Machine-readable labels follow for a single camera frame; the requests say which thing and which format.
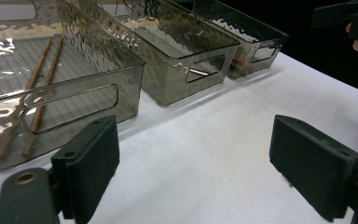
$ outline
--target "white table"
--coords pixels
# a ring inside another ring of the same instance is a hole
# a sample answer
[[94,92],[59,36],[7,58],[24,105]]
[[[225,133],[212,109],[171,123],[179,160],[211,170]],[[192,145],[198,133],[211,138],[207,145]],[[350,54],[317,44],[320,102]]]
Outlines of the white table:
[[[268,70],[169,107],[142,91],[138,116],[118,124],[120,165],[90,223],[328,223],[269,162],[276,114],[358,152],[358,90],[280,53]],[[48,169],[52,154],[0,173],[0,185]]]

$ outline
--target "wooden chopstick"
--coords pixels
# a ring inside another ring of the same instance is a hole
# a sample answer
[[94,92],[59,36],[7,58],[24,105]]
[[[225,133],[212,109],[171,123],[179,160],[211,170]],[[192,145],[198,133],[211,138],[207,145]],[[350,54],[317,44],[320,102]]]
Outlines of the wooden chopstick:
[[[59,45],[56,49],[55,55],[54,55],[53,62],[51,63],[50,69],[48,71],[48,76],[46,77],[46,83],[45,83],[46,86],[50,85],[51,81],[53,79],[54,70],[56,68],[57,61],[61,54],[62,43],[63,43],[63,38],[60,40],[60,43],[59,43]],[[30,127],[32,132],[37,132],[39,130],[40,121],[42,120],[44,111],[45,111],[45,107],[43,105],[41,105],[34,112],[34,118],[32,120],[31,127]],[[25,147],[21,152],[22,157],[27,158],[27,157],[31,156],[32,147],[33,147],[35,141],[36,141],[36,135],[32,134],[32,133],[27,133],[26,139],[25,139]]]
[[[24,88],[25,91],[30,90],[36,83],[37,75],[39,74],[39,71],[42,67],[42,63],[45,60],[46,55],[48,54],[48,48],[51,45],[51,40],[52,37],[48,39],[48,43],[43,49],[43,52],[39,57],[39,61],[37,62],[34,71],[31,74],[30,78],[28,79],[27,85]],[[6,128],[3,132],[3,136],[0,143],[0,160],[6,157],[8,145],[11,143],[13,137],[12,133],[21,123],[21,113],[25,109],[24,98],[25,96],[20,98],[19,104],[16,105],[14,111],[7,117],[7,121],[11,123],[11,126]]]

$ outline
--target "dark background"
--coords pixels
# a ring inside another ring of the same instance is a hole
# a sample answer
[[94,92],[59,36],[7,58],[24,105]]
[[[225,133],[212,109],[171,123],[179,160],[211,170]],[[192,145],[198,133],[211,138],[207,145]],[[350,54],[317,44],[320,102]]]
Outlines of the dark background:
[[252,3],[221,0],[228,6],[289,35],[282,53],[358,89],[358,52],[352,48],[345,26],[311,28],[312,11],[347,1],[258,0]]

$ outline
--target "plastic storage bin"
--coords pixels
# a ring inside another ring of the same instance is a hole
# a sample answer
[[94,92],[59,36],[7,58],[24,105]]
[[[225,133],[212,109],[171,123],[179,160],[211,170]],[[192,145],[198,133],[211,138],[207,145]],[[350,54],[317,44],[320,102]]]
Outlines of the plastic storage bin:
[[240,44],[164,0],[84,0],[79,5],[141,56],[142,89],[159,105],[171,105],[223,82]]
[[245,77],[270,68],[288,35],[216,0],[169,0],[235,36],[241,45],[228,77]]
[[63,146],[98,118],[135,117],[145,65],[66,1],[0,1],[0,16],[19,11],[0,18],[0,170]]

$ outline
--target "white tabletop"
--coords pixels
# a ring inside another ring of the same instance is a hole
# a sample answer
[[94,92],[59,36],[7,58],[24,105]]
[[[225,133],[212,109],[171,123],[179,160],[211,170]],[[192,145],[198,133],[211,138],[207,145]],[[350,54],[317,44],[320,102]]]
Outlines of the white tabletop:
[[[90,223],[329,223],[269,162],[277,114],[358,152],[358,90],[279,53],[270,69],[169,107],[142,91],[138,116],[118,124],[120,165]],[[48,169],[53,153],[0,173],[0,185]]]

